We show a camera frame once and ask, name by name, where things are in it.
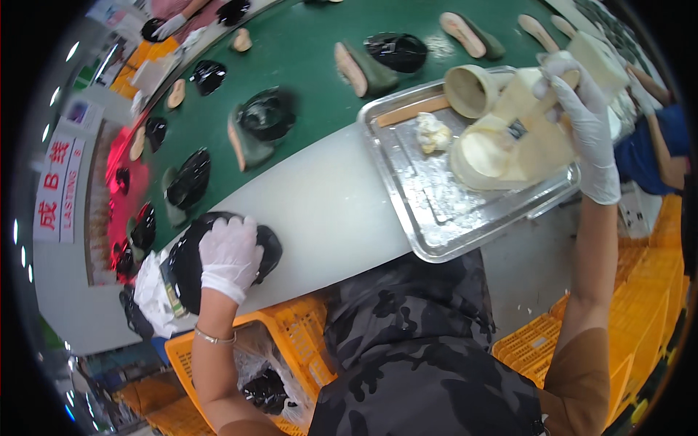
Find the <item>worker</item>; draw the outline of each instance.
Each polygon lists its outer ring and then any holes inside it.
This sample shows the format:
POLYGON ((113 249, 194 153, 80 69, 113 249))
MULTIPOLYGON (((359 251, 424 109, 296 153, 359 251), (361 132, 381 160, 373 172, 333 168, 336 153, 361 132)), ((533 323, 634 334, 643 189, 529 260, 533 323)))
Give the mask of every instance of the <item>worker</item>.
POLYGON ((635 131, 616 145, 616 165, 621 181, 634 180, 648 194, 681 194, 684 176, 690 173, 688 129, 683 110, 671 92, 625 60, 606 38, 603 27, 597 26, 602 39, 628 73, 630 93, 643 114, 635 124, 635 131), (663 108, 656 110, 650 96, 663 108))
POLYGON ((193 31, 208 26, 218 18, 216 11, 222 0, 151 0, 154 17, 167 20, 153 37, 164 41, 172 36, 179 44, 193 31))
MULTIPOLYGON (((544 389, 488 353, 484 317, 452 282, 395 285, 395 277, 376 279, 366 289, 335 295, 340 304, 328 310, 325 337, 333 342, 328 352, 339 376, 322 388, 309 436, 589 436, 604 430, 620 181, 607 105, 589 73, 575 60, 550 61, 543 73, 570 116, 584 194, 576 271, 544 389), (559 77, 568 70, 580 72, 576 92, 559 77)), ((203 273, 193 383, 220 436, 283 436, 238 392, 232 352, 232 321, 262 258, 256 227, 249 217, 219 220, 199 245, 203 273)), ((467 280, 486 285, 478 281, 482 270, 468 274, 467 280)))

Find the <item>gloved hand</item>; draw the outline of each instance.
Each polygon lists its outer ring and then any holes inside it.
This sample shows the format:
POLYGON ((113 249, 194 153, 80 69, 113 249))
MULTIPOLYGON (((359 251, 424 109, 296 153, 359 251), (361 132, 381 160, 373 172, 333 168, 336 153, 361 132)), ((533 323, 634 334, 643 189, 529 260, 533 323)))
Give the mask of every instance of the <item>gloved hand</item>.
POLYGON ((184 15, 177 14, 155 30, 155 32, 153 32, 153 36, 155 36, 158 41, 164 41, 168 38, 168 36, 172 35, 180 27, 184 26, 184 23, 186 23, 186 18, 184 18, 184 15))
POLYGON ((645 116, 654 115, 655 108, 652 104, 652 98, 650 97, 649 92, 643 88, 642 84, 637 79, 635 74, 632 73, 632 71, 628 71, 628 77, 630 77, 630 93, 633 97, 635 97, 635 100, 637 100, 637 104, 640 105, 640 110, 642 113, 645 116))
POLYGON ((625 70, 628 67, 628 61, 625 60, 625 58, 622 57, 620 53, 618 53, 618 50, 614 47, 613 43, 606 37, 606 32, 604 31, 603 26, 600 23, 596 23, 596 27, 599 29, 599 32, 601 32, 601 35, 603 36, 602 40, 606 43, 606 45, 609 46, 609 49, 611 49, 613 54, 616 56, 616 59, 618 59, 618 62, 623 67, 623 70, 625 70))
MULTIPOLYGON (((542 73, 543 79, 535 84, 533 93, 542 98, 552 87, 562 110, 570 116, 580 157, 581 191, 599 204, 617 203, 621 199, 621 182, 611 143, 608 107, 599 86, 579 62, 571 59, 550 59, 543 65, 542 73), (560 78, 569 70, 579 71, 576 93, 560 78)), ((559 119, 560 115, 558 111, 547 117, 559 119)))
POLYGON ((244 223, 219 218, 199 242, 201 287, 219 291, 236 303, 245 301, 247 290, 257 277, 264 254, 257 244, 257 223, 251 217, 244 223))

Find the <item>green conveyor belt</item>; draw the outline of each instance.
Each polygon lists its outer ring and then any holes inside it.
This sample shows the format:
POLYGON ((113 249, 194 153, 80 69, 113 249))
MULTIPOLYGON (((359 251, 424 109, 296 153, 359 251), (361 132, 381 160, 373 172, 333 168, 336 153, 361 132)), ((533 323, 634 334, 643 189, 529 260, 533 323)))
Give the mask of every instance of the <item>green conveyor belt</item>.
POLYGON ((398 89, 405 89, 439 79, 448 68, 466 63, 483 67, 535 65, 535 54, 543 49, 519 28, 517 18, 519 14, 535 17, 565 47, 569 39, 550 23, 551 12, 536 0, 345 0, 319 5, 286 0, 262 12, 245 25, 253 41, 248 52, 232 52, 226 37, 200 55, 199 59, 213 59, 228 67, 217 91, 202 97, 188 81, 194 62, 181 76, 187 79, 182 106, 168 112, 163 98, 151 111, 151 116, 168 121, 162 147, 154 155, 146 148, 142 157, 150 178, 144 201, 152 201, 158 220, 153 248, 161 249, 183 228, 170 228, 166 218, 160 180, 167 167, 179 168, 196 149, 208 148, 211 179, 203 200, 190 211, 190 218, 194 218, 273 165, 354 122, 370 99, 358 98, 339 75, 334 63, 335 42, 346 38, 360 48, 367 36, 384 31, 411 33, 422 39, 431 52, 420 72, 401 78, 398 89), (504 57, 490 62, 468 56, 439 26, 439 15, 447 11, 467 15, 497 37, 507 50, 504 57), (279 84, 299 94, 296 126, 269 161, 241 173, 228 141, 228 113, 237 103, 279 84))

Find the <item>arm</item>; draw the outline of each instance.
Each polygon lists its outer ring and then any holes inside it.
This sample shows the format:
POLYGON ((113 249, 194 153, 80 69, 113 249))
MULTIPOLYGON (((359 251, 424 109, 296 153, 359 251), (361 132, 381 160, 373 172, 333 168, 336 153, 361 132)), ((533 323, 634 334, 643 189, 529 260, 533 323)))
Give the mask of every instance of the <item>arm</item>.
POLYGON ((617 220, 615 204, 607 206, 582 197, 572 290, 556 354, 582 331, 608 328, 618 264, 617 220))
MULTIPOLYGON (((245 218, 218 219, 199 243, 201 256, 201 308, 197 327, 203 334, 219 340, 231 339, 232 321, 257 276, 262 247, 257 247, 257 223, 245 218)), ((282 434, 237 390, 237 368, 232 343, 211 343, 196 334, 191 349, 191 370, 201 408, 220 433, 226 424, 255 421, 245 426, 244 434, 254 436, 282 434)))
POLYGON ((664 141, 664 136, 662 136, 662 131, 659 128, 657 115, 648 115, 647 124, 650 127, 652 147, 654 148, 655 157, 657 158, 662 182, 672 188, 683 189, 683 176, 685 176, 688 170, 686 166, 686 157, 671 157, 669 149, 667 148, 667 143, 664 141))
MULTIPOLYGON (((621 182, 616 168, 608 107, 599 86, 577 61, 554 61, 543 65, 560 106, 570 116, 579 154, 581 201, 572 291, 565 309, 557 354, 571 339, 593 327, 608 327, 609 308, 618 265, 616 204, 621 182), (579 86, 570 88, 560 75, 579 71, 579 86)), ((534 89, 539 95, 544 89, 534 89)))
MULTIPOLYGON (((197 327, 219 339, 233 337, 232 321, 237 303, 218 291, 201 290, 201 309, 197 327)), ((191 369, 199 403, 218 433, 228 423, 241 420, 274 424, 257 410, 237 390, 237 369, 233 359, 233 344, 212 344, 199 335, 194 336, 191 369)))
POLYGON ((667 143, 664 141, 664 135, 659 126, 659 120, 655 113, 652 101, 648 94, 647 86, 643 81, 631 71, 628 73, 630 77, 630 92, 635 97, 640 110, 647 118, 647 124, 650 130, 652 140, 652 148, 654 149, 657 166, 662 182, 665 185, 675 189, 683 189, 683 176, 688 171, 685 156, 672 158, 667 148, 667 143))
POLYGON ((207 5, 211 0, 192 0, 180 13, 170 18, 165 24, 160 26, 153 36, 157 37, 158 40, 162 41, 170 37, 174 32, 178 31, 179 28, 184 26, 196 12, 207 5))
POLYGON ((199 9, 206 6, 210 1, 211 0, 191 0, 191 3, 184 8, 181 14, 184 16, 184 18, 189 20, 194 14, 197 13, 197 11, 199 11, 199 9))
POLYGON ((647 75, 644 71, 630 65, 630 63, 628 63, 627 69, 635 74, 635 77, 637 77, 642 87, 645 88, 645 90, 649 92, 652 97, 656 98, 659 103, 662 103, 662 106, 666 107, 671 104, 671 96, 669 92, 659 86, 659 84, 655 82, 652 77, 647 75))

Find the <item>metal tray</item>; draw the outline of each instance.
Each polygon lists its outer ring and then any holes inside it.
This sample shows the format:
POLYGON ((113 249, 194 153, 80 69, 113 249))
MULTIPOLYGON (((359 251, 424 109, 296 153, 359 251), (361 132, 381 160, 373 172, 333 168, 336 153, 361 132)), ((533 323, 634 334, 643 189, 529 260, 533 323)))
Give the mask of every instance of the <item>metal tray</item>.
MULTIPOLYGON (((516 68, 487 70, 513 73, 516 68)), ((513 222, 552 209, 579 187, 579 167, 572 163, 555 177, 523 190, 469 191, 451 173, 448 152, 422 153, 416 119, 378 126, 381 114, 442 95, 443 80, 436 80, 379 98, 363 106, 357 116, 412 250, 431 263, 480 247, 513 222)), ((455 135, 474 122, 450 107, 434 115, 455 135)))

